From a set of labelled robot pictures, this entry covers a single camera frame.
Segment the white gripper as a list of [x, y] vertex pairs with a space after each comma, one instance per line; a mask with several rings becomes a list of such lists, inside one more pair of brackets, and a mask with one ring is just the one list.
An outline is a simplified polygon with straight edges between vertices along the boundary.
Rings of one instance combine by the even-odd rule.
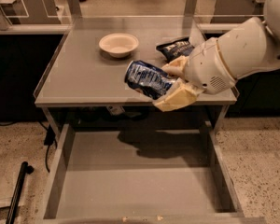
[[179, 56], [161, 69], [172, 77], [180, 77], [165, 95], [153, 102], [162, 112], [192, 105], [203, 92], [217, 94], [235, 85], [235, 79], [220, 56], [215, 38], [196, 47], [188, 58]]

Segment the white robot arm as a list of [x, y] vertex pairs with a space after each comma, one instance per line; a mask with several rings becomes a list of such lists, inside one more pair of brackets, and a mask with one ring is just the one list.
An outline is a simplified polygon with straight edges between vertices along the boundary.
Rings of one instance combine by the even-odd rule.
[[196, 102], [201, 93], [217, 94], [241, 78], [280, 69], [280, 0], [266, 0], [263, 13], [262, 20], [253, 17], [166, 64], [162, 70], [177, 81], [154, 106], [177, 110]]

